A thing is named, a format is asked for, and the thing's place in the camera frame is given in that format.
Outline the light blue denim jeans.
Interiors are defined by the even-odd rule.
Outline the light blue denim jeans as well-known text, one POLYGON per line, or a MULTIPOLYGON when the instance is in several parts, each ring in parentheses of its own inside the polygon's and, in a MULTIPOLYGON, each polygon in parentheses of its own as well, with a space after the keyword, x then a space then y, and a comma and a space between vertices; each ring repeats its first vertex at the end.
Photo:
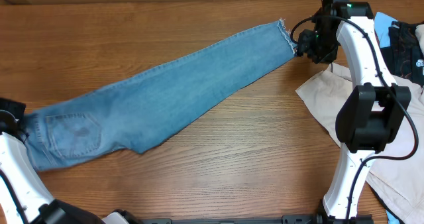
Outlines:
POLYGON ((43 171, 120 149, 143 153, 293 56, 294 45, 279 20, 36 110, 23 119, 30 163, 43 171))

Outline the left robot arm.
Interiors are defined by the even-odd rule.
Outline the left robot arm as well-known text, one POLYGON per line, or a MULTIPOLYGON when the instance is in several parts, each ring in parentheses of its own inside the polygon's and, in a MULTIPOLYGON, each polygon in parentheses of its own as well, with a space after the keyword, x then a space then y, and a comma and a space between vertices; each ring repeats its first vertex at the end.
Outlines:
POLYGON ((8 223, 129 224, 137 220, 116 210, 104 218, 55 199, 30 164, 20 137, 26 105, 1 99, 1 208, 8 223))

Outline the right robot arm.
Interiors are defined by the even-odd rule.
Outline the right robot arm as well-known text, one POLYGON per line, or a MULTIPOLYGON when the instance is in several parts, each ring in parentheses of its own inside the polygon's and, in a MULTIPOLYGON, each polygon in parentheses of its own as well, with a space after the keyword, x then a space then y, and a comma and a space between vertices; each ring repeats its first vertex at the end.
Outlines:
POLYGON ((341 143, 337 170, 312 222, 372 223, 371 216, 357 214, 356 204, 373 162, 385 157, 382 151, 394 141, 403 120, 413 123, 407 112, 411 92, 387 70, 367 2, 324 2, 309 21, 315 27, 300 33, 297 56, 330 63, 342 47, 353 82, 335 121, 341 143))

